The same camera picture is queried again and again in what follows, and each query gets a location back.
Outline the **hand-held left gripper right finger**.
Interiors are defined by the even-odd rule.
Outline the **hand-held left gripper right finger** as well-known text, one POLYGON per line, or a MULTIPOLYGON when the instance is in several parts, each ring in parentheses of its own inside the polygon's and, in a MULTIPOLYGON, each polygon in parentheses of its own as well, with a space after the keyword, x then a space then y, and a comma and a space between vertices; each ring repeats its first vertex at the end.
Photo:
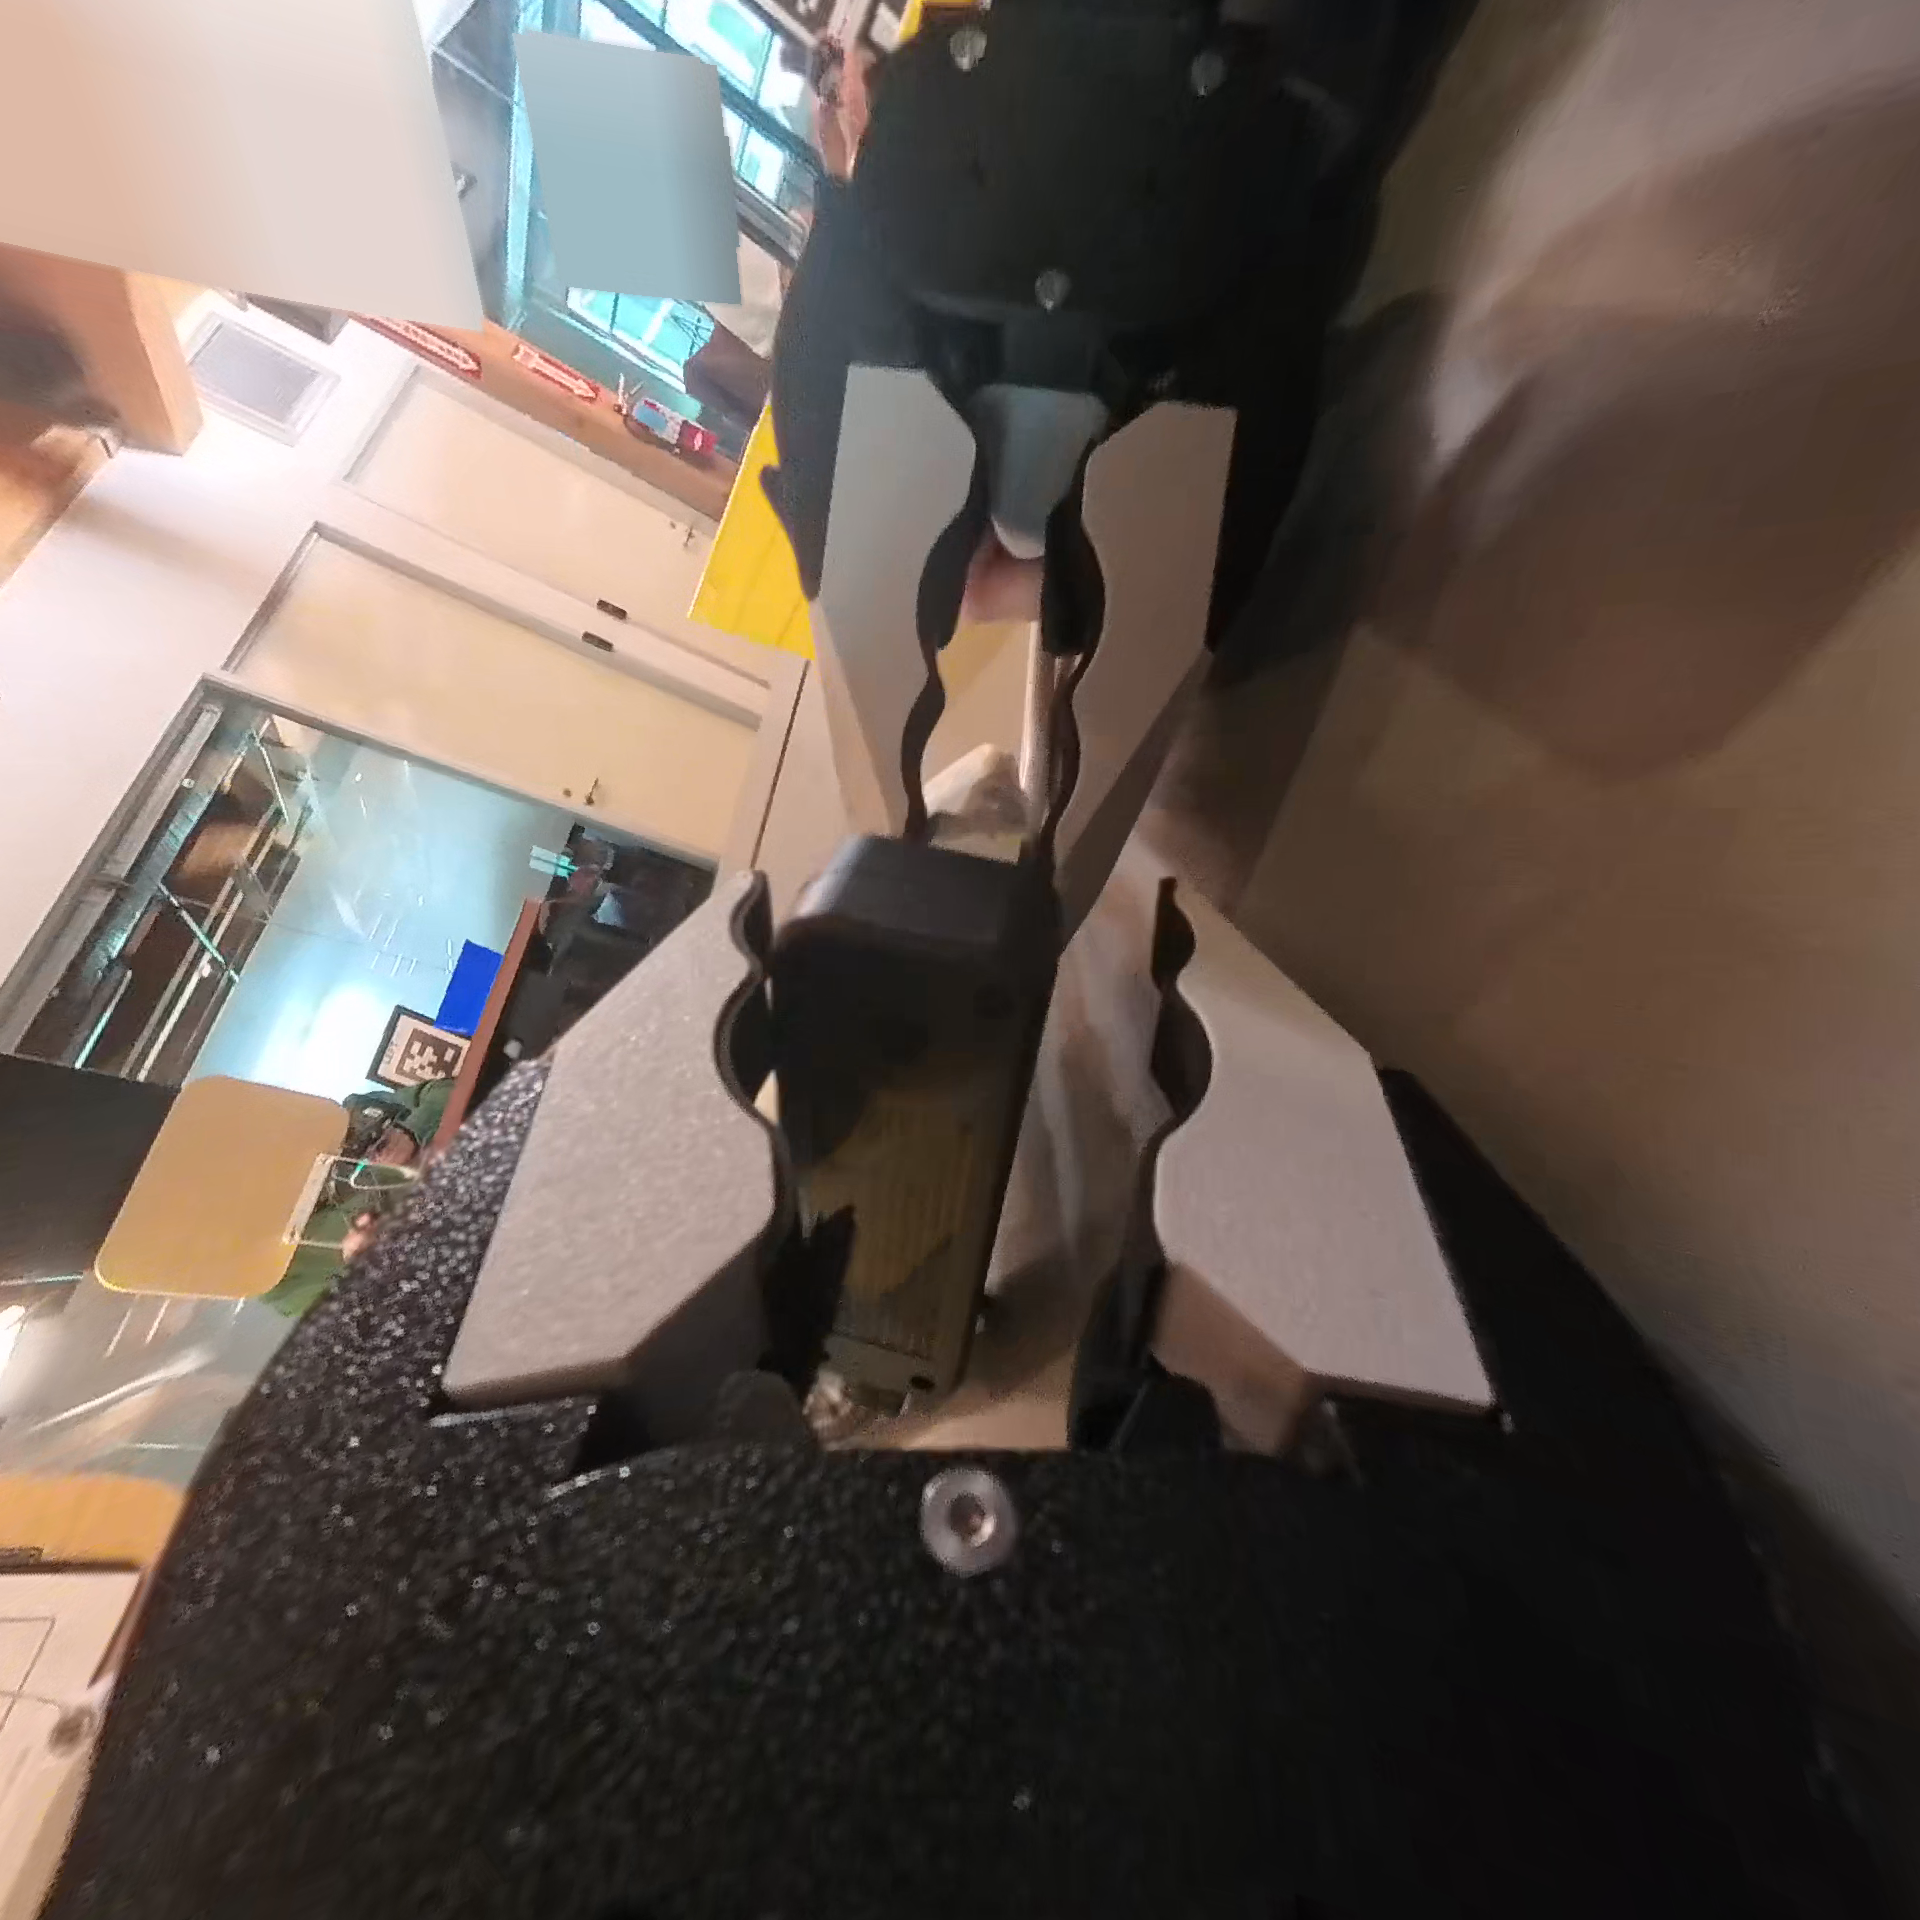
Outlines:
POLYGON ((1372 1056, 1211 902, 1151 893, 1143 1144, 1072 1444, 1284 1455, 1333 1400, 1496 1407, 1372 1056))

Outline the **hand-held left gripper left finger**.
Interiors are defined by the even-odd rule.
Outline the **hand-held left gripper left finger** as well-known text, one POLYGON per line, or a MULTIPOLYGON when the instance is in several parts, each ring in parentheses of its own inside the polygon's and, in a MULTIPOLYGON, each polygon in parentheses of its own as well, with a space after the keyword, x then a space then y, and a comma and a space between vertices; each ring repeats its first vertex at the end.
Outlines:
POLYGON ((761 872, 719 879, 550 1047, 440 1376, 457 1411, 801 1417, 824 1279, 756 1101, 773 929, 761 872))

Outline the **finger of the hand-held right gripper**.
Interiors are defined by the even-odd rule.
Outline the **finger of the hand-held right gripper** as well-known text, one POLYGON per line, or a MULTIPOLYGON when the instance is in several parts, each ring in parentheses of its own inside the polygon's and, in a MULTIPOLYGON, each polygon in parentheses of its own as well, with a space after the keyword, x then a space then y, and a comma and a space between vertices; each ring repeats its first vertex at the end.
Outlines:
POLYGON ((1102 893, 1197 685, 1233 427, 1227 406, 1160 400, 1087 457, 1078 520, 1102 595, 1068 696, 1076 763, 1052 843, 1063 901, 1102 893))
POLYGON ((853 368, 831 471, 814 654, 855 832, 926 827, 924 757, 988 525, 972 425, 912 368, 853 368))

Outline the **black power strip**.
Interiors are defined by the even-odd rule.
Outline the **black power strip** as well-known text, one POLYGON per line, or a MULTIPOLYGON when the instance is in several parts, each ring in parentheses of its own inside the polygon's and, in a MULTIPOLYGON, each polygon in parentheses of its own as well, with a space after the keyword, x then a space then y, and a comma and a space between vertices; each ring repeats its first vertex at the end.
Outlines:
POLYGON ((806 1224, 851 1229, 824 1367, 859 1400, 967 1372, 1063 941, 1047 856, 881 833, 774 935, 780 1126, 806 1224))

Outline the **yellow box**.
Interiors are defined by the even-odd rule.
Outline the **yellow box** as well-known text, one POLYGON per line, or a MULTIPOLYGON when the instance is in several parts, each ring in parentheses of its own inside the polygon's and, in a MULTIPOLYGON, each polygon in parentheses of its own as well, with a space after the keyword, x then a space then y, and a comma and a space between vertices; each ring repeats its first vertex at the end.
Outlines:
POLYGON ((763 405, 742 448, 688 617, 735 640, 811 660, 809 601, 793 545, 763 486, 774 465, 773 406, 763 405))

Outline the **wooden counter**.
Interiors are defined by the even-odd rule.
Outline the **wooden counter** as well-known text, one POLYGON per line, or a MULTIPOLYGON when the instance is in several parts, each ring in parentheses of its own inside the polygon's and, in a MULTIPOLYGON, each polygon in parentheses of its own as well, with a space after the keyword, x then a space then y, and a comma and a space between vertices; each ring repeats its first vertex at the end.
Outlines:
POLYGON ((544 971, 545 960, 544 915, 545 901, 535 899, 525 901, 519 909, 493 984, 471 1033, 464 1063, 447 1093, 438 1129, 440 1144, 464 1126, 517 1057, 517 1003, 533 977, 544 971))

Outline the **blue box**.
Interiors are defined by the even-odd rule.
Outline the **blue box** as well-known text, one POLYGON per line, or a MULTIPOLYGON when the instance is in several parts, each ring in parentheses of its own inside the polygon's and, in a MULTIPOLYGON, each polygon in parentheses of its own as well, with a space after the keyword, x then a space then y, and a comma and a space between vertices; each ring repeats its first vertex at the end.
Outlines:
POLYGON ((464 941, 447 974, 447 984, 432 1015, 432 1025, 461 1039, 471 1039, 488 1007, 505 952, 472 939, 464 941))

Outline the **framed tag poster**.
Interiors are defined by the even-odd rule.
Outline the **framed tag poster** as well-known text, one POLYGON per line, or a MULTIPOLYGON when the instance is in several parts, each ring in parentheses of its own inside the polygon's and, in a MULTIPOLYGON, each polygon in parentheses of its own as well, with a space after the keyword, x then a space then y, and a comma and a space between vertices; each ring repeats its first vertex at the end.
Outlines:
POLYGON ((367 1080, 391 1093, 449 1084, 465 1063, 471 1037, 407 1005, 391 1016, 367 1064, 367 1080))

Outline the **white cabinet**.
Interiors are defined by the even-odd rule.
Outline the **white cabinet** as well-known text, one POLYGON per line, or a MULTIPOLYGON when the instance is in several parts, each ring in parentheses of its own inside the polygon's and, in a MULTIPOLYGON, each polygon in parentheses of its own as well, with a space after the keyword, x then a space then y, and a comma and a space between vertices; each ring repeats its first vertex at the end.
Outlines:
POLYGON ((791 691, 688 617, 696 518, 440 372, 320 382, 296 438, 215 405, 199 453, 275 507, 219 669, 333 729, 703 863, 741 861, 791 691))

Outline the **metal rack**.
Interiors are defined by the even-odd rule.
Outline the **metal rack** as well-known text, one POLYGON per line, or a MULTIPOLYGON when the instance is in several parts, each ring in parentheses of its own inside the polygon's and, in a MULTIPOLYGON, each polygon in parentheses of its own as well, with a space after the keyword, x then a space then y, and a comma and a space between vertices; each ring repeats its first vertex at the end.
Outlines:
POLYGON ((181 1085, 235 997, 343 759, 320 729, 204 700, 109 830, 15 1003, 9 1048, 181 1085))

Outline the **black monitor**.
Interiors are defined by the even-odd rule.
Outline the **black monitor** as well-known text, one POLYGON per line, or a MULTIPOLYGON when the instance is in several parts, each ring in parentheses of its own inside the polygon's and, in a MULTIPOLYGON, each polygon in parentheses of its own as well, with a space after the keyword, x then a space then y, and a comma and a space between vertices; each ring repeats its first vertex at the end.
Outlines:
POLYGON ((1 1284, 91 1270, 177 1088, 1 1056, 1 1284))

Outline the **white air vent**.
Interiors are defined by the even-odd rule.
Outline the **white air vent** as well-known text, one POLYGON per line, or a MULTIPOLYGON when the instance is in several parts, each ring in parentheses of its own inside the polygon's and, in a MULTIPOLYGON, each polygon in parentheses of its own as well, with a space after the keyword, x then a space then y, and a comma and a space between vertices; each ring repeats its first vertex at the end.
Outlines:
POLYGON ((341 384, 333 369, 232 318, 206 320, 184 364, 207 408, 281 446, 299 443, 341 384))

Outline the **wooden board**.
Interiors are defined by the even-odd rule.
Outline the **wooden board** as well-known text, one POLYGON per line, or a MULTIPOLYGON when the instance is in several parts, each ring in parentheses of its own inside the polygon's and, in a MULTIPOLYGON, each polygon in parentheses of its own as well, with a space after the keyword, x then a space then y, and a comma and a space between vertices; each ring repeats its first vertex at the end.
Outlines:
POLYGON ((145 1572, 176 1534, 184 1494, 115 1472, 1 1473, 1 1571, 145 1572))

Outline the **wooden shelf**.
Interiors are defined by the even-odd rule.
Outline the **wooden shelf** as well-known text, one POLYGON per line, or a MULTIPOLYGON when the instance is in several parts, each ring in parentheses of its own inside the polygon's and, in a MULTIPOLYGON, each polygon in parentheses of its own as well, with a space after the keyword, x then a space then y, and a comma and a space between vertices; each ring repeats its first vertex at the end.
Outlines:
POLYGON ((204 425, 181 324, 200 288, 1 247, 1 574, 119 449, 181 454, 204 425))

